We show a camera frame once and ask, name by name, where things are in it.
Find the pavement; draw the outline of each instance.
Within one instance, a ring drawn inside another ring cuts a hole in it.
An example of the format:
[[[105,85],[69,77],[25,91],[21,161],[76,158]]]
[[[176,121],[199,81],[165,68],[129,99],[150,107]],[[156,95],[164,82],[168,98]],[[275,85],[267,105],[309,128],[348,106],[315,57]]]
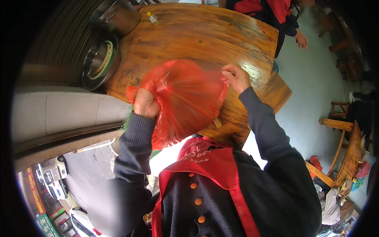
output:
[[[107,145],[80,153],[66,153],[64,157],[68,176],[63,179],[63,183],[73,199],[73,201],[69,199],[66,205],[74,207],[78,204],[87,211],[88,195],[94,186],[104,180],[114,178],[113,168],[116,156]]]

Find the orange button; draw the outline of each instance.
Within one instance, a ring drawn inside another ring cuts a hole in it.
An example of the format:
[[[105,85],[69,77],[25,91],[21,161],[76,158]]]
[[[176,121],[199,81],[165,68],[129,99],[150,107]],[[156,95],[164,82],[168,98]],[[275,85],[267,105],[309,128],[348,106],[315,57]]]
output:
[[[204,223],[205,222],[205,216],[200,216],[197,221],[199,223]]]
[[[201,198],[198,198],[195,200],[196,205],[201,205],[202,203],[203,203],[203,200],[201,200]]]

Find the ribbed cuff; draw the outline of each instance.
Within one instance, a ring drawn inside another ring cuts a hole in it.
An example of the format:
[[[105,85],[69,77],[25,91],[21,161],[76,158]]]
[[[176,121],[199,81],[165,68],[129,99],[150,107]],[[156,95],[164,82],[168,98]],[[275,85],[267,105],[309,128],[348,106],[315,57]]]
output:
[[[125,136],[133,144],[151,145],[156,121],[156,119],[141,117],[132,112]]]
[[[258,104],[261,104],[262,102],[258,98],[258,96],[255,94],[252,87],[247,88],[244,90],[240,96],[238,97],[242,104],[245,106],[246,109],[251,108],[251,106],[255,106]]]

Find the car windshield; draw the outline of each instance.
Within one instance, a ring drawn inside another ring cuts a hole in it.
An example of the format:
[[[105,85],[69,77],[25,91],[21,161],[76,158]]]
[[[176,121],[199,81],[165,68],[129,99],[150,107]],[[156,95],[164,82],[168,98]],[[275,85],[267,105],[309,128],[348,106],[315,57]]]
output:
[[[47,171],[44,174],[44,177],[45,177],[45,182],[47,185],[52,184],[54,182],[53,176],[50,171]]]
[[[51,196],[52,196],[54,199],[57,199],[57,198],[56,198],[56,195],[55,195],[55,192],[54,192],[54,189],[53,189],[51,186],[48,186],[48,187],[49,187],[49,191],[50,191]]]
[[[75,217],[74,215],[72,214],[71,215],[71,220],[72,220],[72,223],[81,231],[83,231],[86,235],[88,235],[89,237],[95,237],[95,235],[90,231],[88,230],[87,228],[84,227],[84,225],[82,225]]]

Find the sweater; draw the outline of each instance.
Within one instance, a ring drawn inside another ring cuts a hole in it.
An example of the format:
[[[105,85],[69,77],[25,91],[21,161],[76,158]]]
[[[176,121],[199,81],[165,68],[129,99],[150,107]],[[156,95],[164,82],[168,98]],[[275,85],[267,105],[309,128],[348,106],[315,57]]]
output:
[[[239,96],[247,110],[261,157],[261,170],[253,158],[233,151],[240,189],[261,236],[315,236],[321,226],[321,206],[312,179],[300,153],[275,120],[273,109],[263,104],[252,87]],[[150,174],[151,139],[156,120],[132,114],[128,130],[120,137],[120,154],[114,174],[146,194],[148,212],[154,209],[159,193],[145,188]],[[191,189],[191,183],[198,184]],[[203,204],[194,200],[201,197]],[[246,236],[228,190],[212,180],[186,172],[175,173],[168,182],[162,202],[163,236]],[[197,219],[204,215],[206,221]],[[143,220],[128,235],[151,236]]]

